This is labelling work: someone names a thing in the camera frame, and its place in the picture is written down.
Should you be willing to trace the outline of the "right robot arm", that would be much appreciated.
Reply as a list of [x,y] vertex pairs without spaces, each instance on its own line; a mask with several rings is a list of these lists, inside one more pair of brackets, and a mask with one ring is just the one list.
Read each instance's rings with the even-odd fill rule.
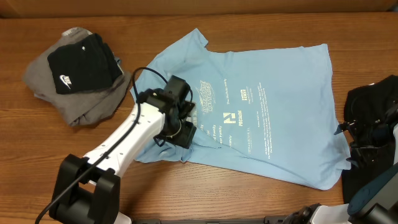
[[368,133],[368,145],[358,138],[350,144],[347,159],[357,168],[380,163],[377,153],[387,147],[394,149],[392,165],[359,189],[350,203],[328,207],[314,204],[286,216],[277,223],[397,223],[397,103],[375,121]]

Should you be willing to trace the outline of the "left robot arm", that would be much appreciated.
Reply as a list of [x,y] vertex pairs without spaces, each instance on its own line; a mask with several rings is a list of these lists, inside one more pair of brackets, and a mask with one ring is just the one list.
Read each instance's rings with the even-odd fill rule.
[[186,120],[195,104],[188,90],[148,89],[137,97],[127,119],[83,157],[60,164],[53,199],[46,212],[68,224],[132,223],[119,210],[121,178],[152,140],[189,148],[196,127]]

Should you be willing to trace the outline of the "light blue printed t-shirt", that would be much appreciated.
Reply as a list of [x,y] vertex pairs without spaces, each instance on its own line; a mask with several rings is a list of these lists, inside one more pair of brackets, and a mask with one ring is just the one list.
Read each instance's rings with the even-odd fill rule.
[[218,53],[207,43],[191,31],[137,79],[137,92],[184,79],[197,129],[188,149],[150,142],[138,161],[188,161],[332,188],[350,164],[346,138],[336,132],[327,44]]

